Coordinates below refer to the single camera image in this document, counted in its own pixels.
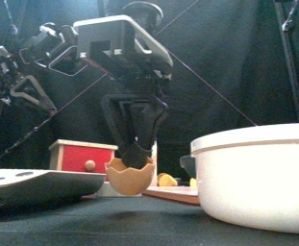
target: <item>black background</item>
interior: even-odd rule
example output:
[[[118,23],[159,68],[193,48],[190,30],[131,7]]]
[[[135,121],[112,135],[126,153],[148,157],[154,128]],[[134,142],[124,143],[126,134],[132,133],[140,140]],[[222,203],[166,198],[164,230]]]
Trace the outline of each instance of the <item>black background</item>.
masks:
[[[132,1],[118,1],[126,4]],[[187,179],[179,157],[197,137],[242,127],[299,122],[286,69],[274,1],[156,0],[164,12],[155,39],[175,62],[170,116],[158,134],[158,171]],[[16,39],[99,16],[95,0],[11,0]],[[289,12],[291,2],[283,1]],[[299,82],[299,4],[289,31]],[[0,1],[0,45],[15,49],[4,1]],[[94,68],[67,77],[28,67],[60,109],[102,76]],[[48,168],[50,145],[58,139],[115,144],[103,118],[100,98],[114,82],[106,78],[60,112],[50,124],[0,160],[0,167]],[[239,109],[251,122],[235,110]],[[0,154],[47,117],[0,102]]]

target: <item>red box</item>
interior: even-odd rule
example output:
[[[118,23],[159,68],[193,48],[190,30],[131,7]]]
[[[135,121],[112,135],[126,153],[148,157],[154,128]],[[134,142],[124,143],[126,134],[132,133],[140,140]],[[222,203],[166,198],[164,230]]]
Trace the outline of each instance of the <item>red box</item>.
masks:
[[[106,164],[115,157],[115,150],[115,145],[59,139],[50,147],[50,169],[106,173]]]

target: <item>cable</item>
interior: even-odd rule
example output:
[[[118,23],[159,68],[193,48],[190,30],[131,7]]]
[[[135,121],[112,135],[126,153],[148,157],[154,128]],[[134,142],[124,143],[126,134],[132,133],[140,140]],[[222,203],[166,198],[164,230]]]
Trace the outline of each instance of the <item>cable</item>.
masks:
[[[56,113],[47,118],[34,129],[28,132],[15,143],[14,145],[5,149],[4,153],[0,155],[0,159],[3,159],[8,154],[14,152],[18,146],[36,133],[39,130],[51,122],[51,120],[62,113],[62,111],[80,98],[80,96],[91,89],[91,87],[102,81],[102,79],[107,76],[103,76],[70,100],[66,105],[56,111]]]
[[[285,23],[282,25],[282,29],[283,29],[285,32],[287,32],[290,27],[291,27],[290,24],[291,24],[291,21],[293,21],[293,15],[295,13],[298,3],[299,3],[299,0],[294,0],[293,1],[291,7],[290,7],[290,12],[289,12],[289,15],[287,15],[287,19],[286,19],[286,21],[285,21]]]
[[[185,15],[185,13],[195,6],[195,4],[201,0],[195,0],[193,4],[182,11],[182,13],[171,20],[171,22],[156,32],[156,35],[159,35],[168,26],[171,26],[172,23]],[[254,121],[246,116],[246,114],[237,108],[237,106],[227,100],[227,98],[222,95],[222,93],[211,86],[211,84],[199,76],[199,74],[190,68],[190,66],[176,57],[176,55],[168,50],[168,53],[172,55],[172,57],[181,62],[183,67],[195,75],[195,77],[206,84],[206,86],[214,91],[214,93],[225,100],[225,102],[233,107],[233,109],[246,118],[246,120],[253,124],[253,126],[257,126]]]
[[[195,75],[195,77],[206,84],[206,86],[215,92],[215,94],[225,100],[225,102],[233,107],[233,109],[246,118],[246,120],[257,126],[254,121],[246,116],[246,114],[237,108],[237,106],[227,100],[222,93],[211,86],[211,84],[199,76],[199,74],[190,68],[190,66],[176,57],[176,55],[168,51],[172,57],[181,62],[183,67]]]

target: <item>white plastic container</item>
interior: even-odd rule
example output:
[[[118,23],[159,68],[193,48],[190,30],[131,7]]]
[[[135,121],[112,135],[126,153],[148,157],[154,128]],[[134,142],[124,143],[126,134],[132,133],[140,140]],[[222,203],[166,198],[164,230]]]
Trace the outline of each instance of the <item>white plastic container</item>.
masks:
[[[299,123],[202,136],[191,155],[201,206],[211,217],[299,233]]]

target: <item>black table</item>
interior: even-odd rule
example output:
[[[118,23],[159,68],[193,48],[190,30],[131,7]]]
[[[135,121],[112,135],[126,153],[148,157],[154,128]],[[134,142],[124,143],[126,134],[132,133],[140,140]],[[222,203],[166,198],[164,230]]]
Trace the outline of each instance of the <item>black table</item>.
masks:
[[[0,211],[0,245],[299,246],[299,234],[235,226],[148,196]]]

